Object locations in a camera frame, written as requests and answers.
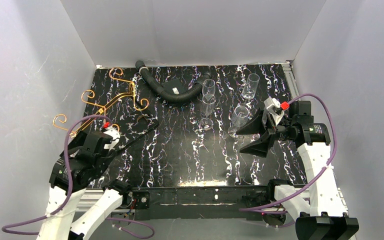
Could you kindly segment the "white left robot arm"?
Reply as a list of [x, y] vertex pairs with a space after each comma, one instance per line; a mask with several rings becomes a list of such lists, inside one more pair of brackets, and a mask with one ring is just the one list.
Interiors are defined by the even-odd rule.
[[49, 199], [39, 240], [88, 240], [98, 226], [132, 191], [130, 184], [115, 179], [103, 195], [79, 219], [74, 220], [88, 185], [100, 178], [117, 155], [120, 133], [113, 127], [103, 131], [81, 131], [68, 148], [70, 170], [61, 157], [50, 176]]

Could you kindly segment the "clear stemmed wine glass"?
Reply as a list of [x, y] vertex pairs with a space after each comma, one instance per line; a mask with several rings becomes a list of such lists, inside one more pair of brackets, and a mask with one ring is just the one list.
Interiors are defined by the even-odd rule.
[[245, 104], [236, 106], [231, 114], [231, 126], [228, 128], [228, 134], [232, 138], [237, 138], [237, 131], [243, 127], [249, 120], [250, 110]]

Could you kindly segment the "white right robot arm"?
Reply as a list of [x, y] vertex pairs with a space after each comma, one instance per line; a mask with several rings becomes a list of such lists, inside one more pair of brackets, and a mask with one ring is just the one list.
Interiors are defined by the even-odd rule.
[[276, 141], [295, 143], [308, 183], [296, 190], [289, 180], [270, 180], [267, 198], [271, 202], [266, 208], [282, 205], [295, 222], [299, 240], [349, 240], [357, 233], [358, 219], [348, 215], [336, 184], [328, 128], [315, 123], [310, 110], [289, 109], [288, 117], [279, 124], [258, 110], [236, 133], [259, 134], [259, 139], [242, 147], [240, 153], [263, 158]]

